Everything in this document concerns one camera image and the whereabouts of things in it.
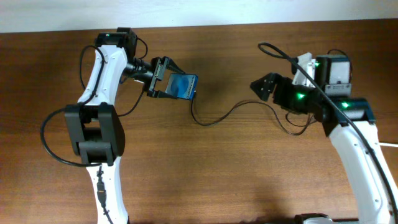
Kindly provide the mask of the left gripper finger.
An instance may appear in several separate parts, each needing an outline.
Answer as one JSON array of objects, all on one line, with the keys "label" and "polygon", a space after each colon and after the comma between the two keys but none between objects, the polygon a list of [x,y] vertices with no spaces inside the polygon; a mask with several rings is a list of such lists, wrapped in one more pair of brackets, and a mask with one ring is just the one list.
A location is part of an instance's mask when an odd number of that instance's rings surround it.
[{"label": "left gripper finger", "polygon": [[185,74],[185,72],[180,67],[178,67],[178,65],[171,58],[167,62],[167,70],[171,70],[180,74]]},{"label": "left gripper finger", "polygon": [[170,94],[168,94],[164,91],[160,91],[160,90],[154,91],[152,97],[153,98],[171,98],[171,99],[175,99],[175,100],[177,99],[176,96],[170,95]]}]

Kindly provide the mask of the blue screen smartphone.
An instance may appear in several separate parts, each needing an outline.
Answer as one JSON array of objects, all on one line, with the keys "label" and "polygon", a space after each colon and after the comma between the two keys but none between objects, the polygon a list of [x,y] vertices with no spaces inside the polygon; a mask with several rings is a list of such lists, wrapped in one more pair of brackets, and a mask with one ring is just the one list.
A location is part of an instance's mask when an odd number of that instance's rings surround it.
[{"label": "blue screen smartphone", "polygon": [[192,100],[197,82],[196,74],[171,73],[165,92],[176,98]]}]

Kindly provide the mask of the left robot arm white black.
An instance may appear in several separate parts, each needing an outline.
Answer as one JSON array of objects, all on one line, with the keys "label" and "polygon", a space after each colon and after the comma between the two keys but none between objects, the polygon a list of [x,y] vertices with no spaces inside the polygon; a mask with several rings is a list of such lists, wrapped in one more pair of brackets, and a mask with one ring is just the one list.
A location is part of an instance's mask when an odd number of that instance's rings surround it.
[{"label": "left robot arm white black", "polygon": [[120,163],[125,133],[115,109],[123,75],[143,84],[152,98],[176,99],[176,92],[155,89],[166,70],[181,69],[169,57],[146,63],[136,57],[140,38],[131,28],[102,32],[95,39],[96,61],[87,86],[76,105],[65,109],[65,121],[74,153],[90,175],[98,212],[98,223],[129,223],[121,189]]}]

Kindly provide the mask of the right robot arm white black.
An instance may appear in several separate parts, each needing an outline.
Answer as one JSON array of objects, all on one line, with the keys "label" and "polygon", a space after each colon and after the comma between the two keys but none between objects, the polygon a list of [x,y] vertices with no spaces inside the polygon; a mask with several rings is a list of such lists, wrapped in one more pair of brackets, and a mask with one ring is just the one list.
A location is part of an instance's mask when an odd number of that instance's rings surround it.
[{"label": "right robot arm white black", "polygon": [[269,73],[251,90],[296,114],[313,114],[337,150],[358,205],[359,223],[397,223],[397,186],[382,154],[374,113],[351,98],[348,56],[306,53],[294,59],[294,78]]}]

